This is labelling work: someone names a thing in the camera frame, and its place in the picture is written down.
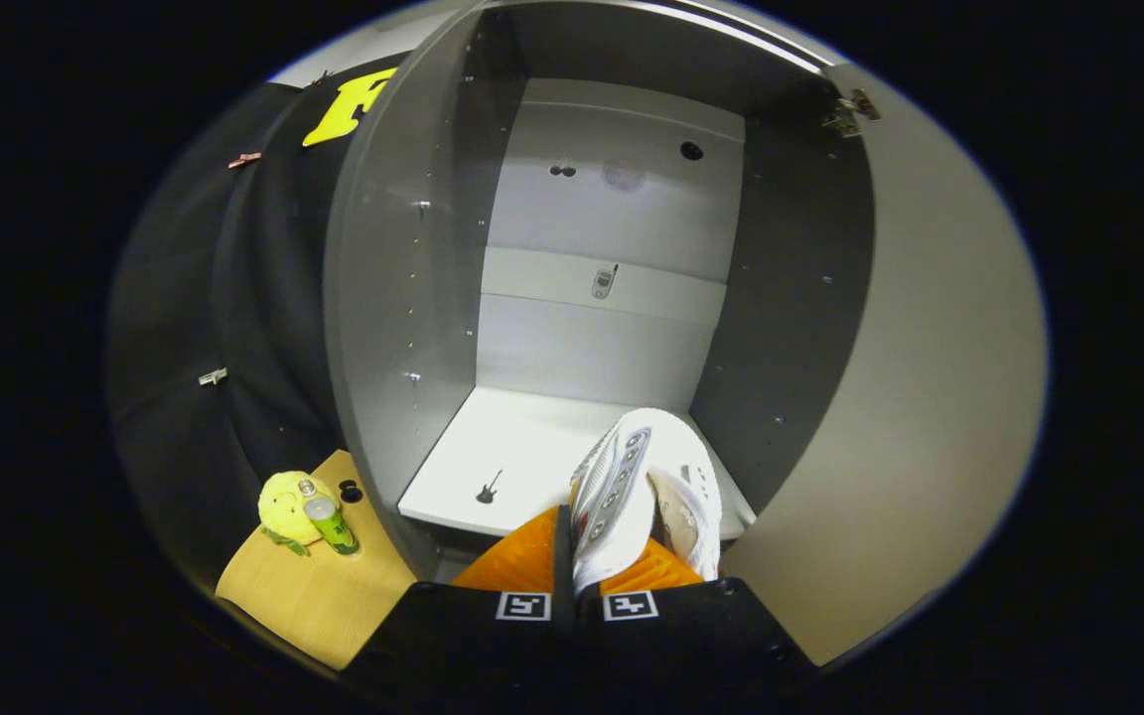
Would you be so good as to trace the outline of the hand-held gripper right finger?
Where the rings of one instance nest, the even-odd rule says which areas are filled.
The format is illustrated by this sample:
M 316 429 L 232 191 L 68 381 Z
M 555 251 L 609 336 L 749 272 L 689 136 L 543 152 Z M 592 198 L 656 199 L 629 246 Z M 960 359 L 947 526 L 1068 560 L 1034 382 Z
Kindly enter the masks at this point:
M 748 583 L 704 581 L 652 538 L 577 606 L 581 710 L 793 710 L 820 680 Z

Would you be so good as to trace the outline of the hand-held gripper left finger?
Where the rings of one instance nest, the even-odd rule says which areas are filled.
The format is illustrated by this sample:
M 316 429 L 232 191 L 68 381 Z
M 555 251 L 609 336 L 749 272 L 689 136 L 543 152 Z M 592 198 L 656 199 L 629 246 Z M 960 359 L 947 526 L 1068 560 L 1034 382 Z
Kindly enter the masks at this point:
M 342 672 L 380 710 L 557 710 L 575 688 L 569 506 L 555 511 L 549 590 L 410 585 Z

